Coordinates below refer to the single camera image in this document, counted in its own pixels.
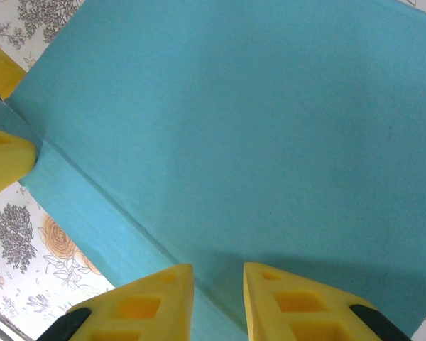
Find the blue felt sheet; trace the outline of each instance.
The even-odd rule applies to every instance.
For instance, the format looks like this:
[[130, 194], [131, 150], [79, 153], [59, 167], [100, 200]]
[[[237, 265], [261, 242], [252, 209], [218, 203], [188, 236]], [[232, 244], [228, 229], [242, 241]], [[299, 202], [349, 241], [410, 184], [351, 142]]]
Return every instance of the blue felt sheet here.
[[423, 13], [87, 0], [7, 102], [43, 141], [25, 185], [113, 284], [195, 265], [193, 340], [245, 339], [244, 261], [426, 315]]

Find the gray tree pattern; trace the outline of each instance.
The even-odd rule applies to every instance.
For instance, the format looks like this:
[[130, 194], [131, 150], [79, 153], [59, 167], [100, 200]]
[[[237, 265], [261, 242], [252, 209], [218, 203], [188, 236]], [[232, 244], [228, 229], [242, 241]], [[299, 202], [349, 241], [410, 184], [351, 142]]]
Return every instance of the gray tree pattern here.
[[22, 28], [11, 27], [11, 22], [0, 23], [0, 42], [6, 42], [20, 50], [26, 42], [26, 35]]
[[27, 207], [7, 204], [0, 212], [0, 241], [3, 245], [2, 257], [8, 265], [19, 268], [23, 274], [30, 260], [36, 258], [36, 249], [31, 244], [33, 227]]
[[19, 0], [19, 19], [24, 22], [27, 37], [44, 27], [45, 43], [50, 43], [82, 4], [81, 0]]

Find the floral wallpaper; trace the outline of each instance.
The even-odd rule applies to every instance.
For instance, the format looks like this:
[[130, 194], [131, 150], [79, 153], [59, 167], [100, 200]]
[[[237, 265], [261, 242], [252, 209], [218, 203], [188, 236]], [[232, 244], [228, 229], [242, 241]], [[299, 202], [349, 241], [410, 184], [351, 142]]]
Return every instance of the floral wallpaper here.
[[[426, 0], [400, 1], [426, 12]], [[0, 47], [30, 70], [82, 2], [0, 0]], [[112, 288], [24, 187], [0, 193], [0, 316], [9, 325], [36, 339], [71, 306]], [[426, 341], [426, 319], [413, 339]]]

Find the teal cloth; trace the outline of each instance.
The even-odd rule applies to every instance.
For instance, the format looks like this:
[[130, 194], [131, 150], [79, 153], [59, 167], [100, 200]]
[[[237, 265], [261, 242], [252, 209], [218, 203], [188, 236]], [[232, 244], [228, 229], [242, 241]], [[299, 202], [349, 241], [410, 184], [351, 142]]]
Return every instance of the teal cloth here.
[[23, 183], [114, 285], [194, 264], [193, 340], [246, 339], [245, 261], [426, 316], [426, 14], [87, 0], [7, 103], [42, 141]]

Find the black rubber tip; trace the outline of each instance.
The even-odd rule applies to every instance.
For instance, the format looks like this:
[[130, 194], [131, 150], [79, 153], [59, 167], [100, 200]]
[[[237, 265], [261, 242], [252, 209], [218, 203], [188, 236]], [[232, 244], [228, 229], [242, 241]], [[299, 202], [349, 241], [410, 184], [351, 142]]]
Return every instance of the black rubber tip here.
[[58, 318], [36, 341], [69, 341], [91, 313], [80, 308]]
[[382, 341], [410, 341], [410, 338], [380, 311], [361, 304], [351, 305], [350, 308]]

